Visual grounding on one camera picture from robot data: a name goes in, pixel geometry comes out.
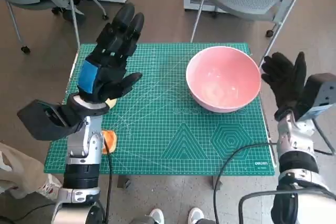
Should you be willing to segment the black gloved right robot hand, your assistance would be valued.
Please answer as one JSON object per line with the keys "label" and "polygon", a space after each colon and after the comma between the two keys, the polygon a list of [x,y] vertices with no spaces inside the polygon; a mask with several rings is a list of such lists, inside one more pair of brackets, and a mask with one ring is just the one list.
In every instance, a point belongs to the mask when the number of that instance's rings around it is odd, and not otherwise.
{"label": "black gloved right robot hand", "polygon": [[299,52],[295,63],[285,55],[275,52],[266,56],[261,65],[261,78],[270,86],[276,99],[278,110],[274,117],[280,121],[294,108],[303,92],[307,65],[304,52]]}

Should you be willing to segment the bare left hand blue tape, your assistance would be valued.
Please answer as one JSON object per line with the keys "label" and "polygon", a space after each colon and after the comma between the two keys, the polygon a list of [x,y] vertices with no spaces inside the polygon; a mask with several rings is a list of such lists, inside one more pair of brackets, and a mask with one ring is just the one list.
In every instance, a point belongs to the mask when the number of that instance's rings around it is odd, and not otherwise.
{"label": "bare left hand blue tape", "polygon": [[103,103],[126,95],[142,73],[126,74],[127,59],[137,48],[144,24],[143,13],[125,4],[96,39],[97,45],[84,60],[78,78],[79,96],[89,103]]}

